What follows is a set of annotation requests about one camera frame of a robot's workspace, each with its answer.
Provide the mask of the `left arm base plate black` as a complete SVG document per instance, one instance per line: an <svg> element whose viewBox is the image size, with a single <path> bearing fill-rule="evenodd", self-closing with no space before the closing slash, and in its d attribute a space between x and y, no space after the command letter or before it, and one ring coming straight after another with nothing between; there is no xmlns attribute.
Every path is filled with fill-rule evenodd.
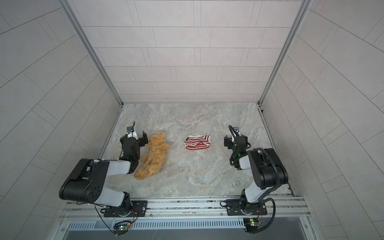
<svg viewBox="0 0 384 240"><path fill-rule="evenodd" d="M147 205L147 201L130 201L129 204L123 202L120 207L107 206L106 208L101 209L100 212L106 218L144 217Z"/></svg>

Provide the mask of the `brown plush teddy bear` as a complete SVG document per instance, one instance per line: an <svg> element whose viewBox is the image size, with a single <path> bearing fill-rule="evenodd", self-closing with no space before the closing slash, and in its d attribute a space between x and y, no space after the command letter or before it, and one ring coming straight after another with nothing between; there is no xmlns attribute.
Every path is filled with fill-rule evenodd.
<svg viewBox="0 0 384 240"><path fill-rule="evenodd" d="M166 134L158 132L149 137L148 153L140 161L144 164L135 171L137 180L144 180L147 177L157 174L167 162L167 152L170 145L166 143Z"/></svg>

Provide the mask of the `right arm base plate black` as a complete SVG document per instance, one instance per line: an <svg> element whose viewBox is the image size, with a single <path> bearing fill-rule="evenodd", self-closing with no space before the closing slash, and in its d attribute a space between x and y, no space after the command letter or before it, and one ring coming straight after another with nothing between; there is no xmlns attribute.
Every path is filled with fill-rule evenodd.
<svg viewBox="0 0 384 240"><path fill-rule="evenodd" d="M228 216L265 216L268 214L264 203L228 199L222 201L220 205L227 210Z"/></svg>

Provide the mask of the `red white striped knit sweater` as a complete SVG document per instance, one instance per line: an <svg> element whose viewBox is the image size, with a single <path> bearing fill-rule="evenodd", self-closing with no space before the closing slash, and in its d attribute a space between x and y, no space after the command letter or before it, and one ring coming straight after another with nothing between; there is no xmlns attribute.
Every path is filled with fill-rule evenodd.
<svg viewBox="0 0 384 240"><path fill-rule="evenodd" d="M189 135L184 140L184 146L187 150L203 150L208 149L211 145L211 137L209 135Z"/></svg>

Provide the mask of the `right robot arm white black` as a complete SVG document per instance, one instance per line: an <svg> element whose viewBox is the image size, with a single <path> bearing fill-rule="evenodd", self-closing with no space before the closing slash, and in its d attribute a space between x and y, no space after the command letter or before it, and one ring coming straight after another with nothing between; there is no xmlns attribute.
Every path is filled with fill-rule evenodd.
<svg viewBox="0 0 384 240"><path fill-rule="evenodd" d="M250 150L244 135L224 137L224 146L232 150L230 165L237 170L251 170L251 185L242 191L240 206L243 211L259 207L264 198L289 181L288 172L272 148Z"/></svg>

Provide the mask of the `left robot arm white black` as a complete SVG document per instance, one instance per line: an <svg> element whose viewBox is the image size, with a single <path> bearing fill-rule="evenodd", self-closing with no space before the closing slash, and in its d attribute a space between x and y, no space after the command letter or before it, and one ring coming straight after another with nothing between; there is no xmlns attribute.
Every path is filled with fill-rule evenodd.
<svg viewBox="0 0 384 240"><path fill-rule="evenodd" d="M123 156L118 160L81 159L61 186L60 199L106 206L105 213L112 216L128 215L133 208L130 194L106 187L105 180L108 176L134 173L141 157L140 148L149 140L145 132L139 138L131 126L120 142Z"/></svg>

